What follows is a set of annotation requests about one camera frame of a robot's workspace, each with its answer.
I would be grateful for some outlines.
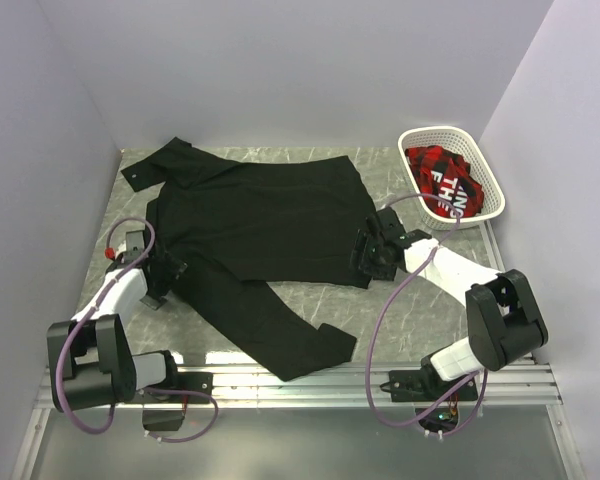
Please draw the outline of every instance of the plastic basket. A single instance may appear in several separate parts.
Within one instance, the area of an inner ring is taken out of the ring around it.
[[[409,191],[420,193],[409,167],[409,159],[404,151],[410,147],[429,147],[431,145],[439,145],[453,153],[462,155],[471,164],[471,176],[482,185],[484,191],[482,211],[473,217],[461,218],[460,228],[473,227],[502,213],[505,201],[500,185],[498,185],[493,172],[471,135],[456,127],[416,128],[407,130],[400,135],[398,147],[409,177],[407,182]],[[422,221],[434,230],[449,230],[456,222],[453,218],[445,218],[433,213],[422,198],[418,199],[418,210]]]

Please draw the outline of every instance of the red plaid fabric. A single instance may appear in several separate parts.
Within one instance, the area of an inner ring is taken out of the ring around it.
[[[437,195],[451,202],[463,217],[472,217],[482,210],[482,186],[469,173],[471,165],[462,155],[442,147],[407,148],[411,172],[422,193]],[[425,198],[429,209],[441,217],[454,218],[450,208],[432,198]]]

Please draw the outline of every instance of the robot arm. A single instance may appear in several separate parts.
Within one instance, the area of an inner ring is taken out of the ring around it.
[[[127,251],[109,267],[103,286],[84,309],[69,321],[54,323],[47,331],[53,400],[58,410],[62,409],[56,396],[54,372],[59,368],[62,346],[77,320],[96,304],[107,284],[143,250],[142,231],[127,233],[126,245]],[[64,390],[72,410],[130,401],[137,390],[146,386],[160,384],[169,388],[175,384],[177,367],[169,351],[132,355],[124,334],[134,306],[147,295],[147,290],[142,266],[129,271],[110,288],[96,314],[80,330],[62,366]],[[97,351],[97,360],[78,363],[77,359],[90,350]]]
[[[421,230],[407,233],[391,208],[367,219],[351,261],[374,279],[393,280],[398,268],[415,271],[433,249],[433,261],[419,276],[466,307],[468,336],[422,360],[427,382],[450,382],[482,368],[500,370],[547,342],[547,329],[522,273],[478,265]]]

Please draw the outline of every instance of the black long-sleeve shirt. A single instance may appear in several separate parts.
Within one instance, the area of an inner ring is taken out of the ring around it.
[[[188,265],[172,289],[229,340],[282,380],[351,360],[354,337],[315,329],[266,283],[368,286],[349,257],[375,208],[348,157],[241,163],[174,138],[122,173],[134,191],[165,182],[147,220]]]

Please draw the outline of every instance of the gray marble table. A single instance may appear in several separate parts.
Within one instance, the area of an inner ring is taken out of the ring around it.
[[[397,148],[209,148],[220,157],[244,162],[300,163],[348,155],[379,207],[392,196],[405,192],[406,179]],[[121,168],[142,160],[152,150],[126,149]],[[84,283],[82,307],[102,284],[108,261],[104,258],[109,226],[126,216],[144,217],[147,201],[158,195],[160,186],[134,193],[120,173],[116,176],[98,241]],[[422,228],[415,200],[396,205],[407,229]],[[114,236],[122,241],[124,228]],[[478,227],[458,231],[447,245],[467,258],[488,265],[488,256]],[[307,322],[330,323],[358,338],[353,361],[363,361],[376,318],[395,282],[372,282],[368,290],[322,284],[282,282],[272,284],[278,295]],[[466,334],[464,309],[453,298],[422,279],[416,279],[396,299],[383,324],[374,360],[419,361]],[[191,307],[174,296],[160,310],[138,304],[127,326],[133,353],[156,349],[176,351],[187,364],[245,363],[248,359],[229,340],[207,324]]]

